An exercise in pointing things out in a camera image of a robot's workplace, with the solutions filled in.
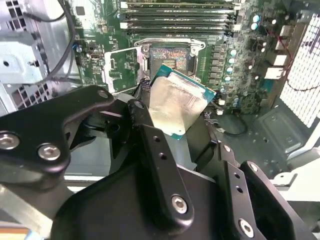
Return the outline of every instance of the motherboard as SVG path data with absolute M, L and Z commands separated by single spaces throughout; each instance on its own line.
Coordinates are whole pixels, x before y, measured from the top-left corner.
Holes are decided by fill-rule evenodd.
M 282 0 L 70 0 L 82 84 L 112 94 L 165 64 L 216 91 L 225 113 L 258 113 L 285 72 L 294 26 Z

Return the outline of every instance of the cpu socket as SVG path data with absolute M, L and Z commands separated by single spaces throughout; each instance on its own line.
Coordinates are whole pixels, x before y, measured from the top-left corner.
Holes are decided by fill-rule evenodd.
M 152 80 L 162 64 L 194 77 L 197 73 L 199 51 L 206 47 L 193 38 L 145 38 L 134 43 L 139 63 L 138 78 Z

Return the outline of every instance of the green circuit board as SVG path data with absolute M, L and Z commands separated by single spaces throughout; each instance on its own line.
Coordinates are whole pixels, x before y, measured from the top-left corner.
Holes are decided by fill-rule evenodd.
M 275 41 L 266 29 L 279 27 L 267 19 L 280 23 L 286 14 L 279 0 L 70 0 L 70 12 L 77 32 L 75 59 L 84 86 L 129 92 L 142 78 L 152 78 L 161 63 L 176 69 L 183 64 L 180 67 L 189 77 L 226 95 L 226 112 L 241 108 L 247 114 L 259 111 L 273 85 L 259 72 Z M 146 45 L 142 50 L 135 45 L 145 39 L 158 39 L 147 45 L 147 54 L 143 53 Z M 196 56 L 179 60 L 193 49 L 172 39 L 195 39 L 205 47 Z M 148 57 L 143 61 L 139 61 L 141 51 Z M 163 56 L 173 57 L 165 60 Z

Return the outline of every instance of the screw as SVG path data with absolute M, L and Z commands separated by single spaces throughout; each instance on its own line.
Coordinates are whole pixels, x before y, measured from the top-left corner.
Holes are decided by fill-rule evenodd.
M 144 105 L 139 101 L 135 101 L 134 104 L 140 109 L 144 109 L 145 108 Z
M 258 172 L 258 168 L 253 163 L 250 163 L 250 167 L 253 169 L 253 171 Z
M 60 157 L 60 150 L 55 145 L 45 144 L 41 146 L 38 150 L 38 155 L 40 158 L 48 161 L 56 160 Z
M 228 147 L 227 145 L 223 145 L 224 149 L 227 151 L 227 152 L 231 152 L 231 149 L 230 147 Z
M 180 214 L 185 214 L 188 210 L 186 201 L 180 196 L 173 196 L 171 203 L 174 209 Z
M 0 134 L 0 149 L 11 150 L 15 149 L 20 143 L 19 138 L 11 133 Z
M 107 99 L 109 97 L 108 94 L 103 90 L 99 90 L 98 94 L 100 95 L 100 97 L 103 97 L 105 99 Z
M 239 219 L 239 226 L 241 228 L 241 230 L 243 231 L 243 233 L 245 235 L 247 235 L 249 238 L 253 238 L 255 233 L 254 230 L 252 228 L 252 226 L 244 219 L 240 218 Z

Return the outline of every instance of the red wire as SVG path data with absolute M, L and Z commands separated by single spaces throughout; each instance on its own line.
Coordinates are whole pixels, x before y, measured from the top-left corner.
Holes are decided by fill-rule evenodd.
M 291 84 L 289 83 L 288 75 L 289 75 L 290 69 L 292 67 L 292 64 L 294 63 L 294 58 L 293 58 L 292 54 L 290 53 L 288 46 L 286 46 L 284 44 L 284 42 L 282 41 L 282 39 L 279 35 L 276 35 L 275 33 L 271 32 L 271 31 L 267 31 L 267 33 L 271 36 L 276 37 L 276 39 L 281 43 L 281 45 L 283 46 L 283 48 L 286 50 L 287 54 L 289 55 L 290 62 L 285 69 L 285 75 L 284 75 L 284 79 L 285 79 L 286 83 L 288 84 L 288 86 L 296 92 L 306 92 L 306 91 L 310 91 L 310 90 L 317 89 L 318 87 L 320 87 L 320 84 L 317 86 L 313 86 L 311 88 L 306 88 L 306 89 L 297 89 L 297 88 L 294 88 L 293 86 L 291 86 Z

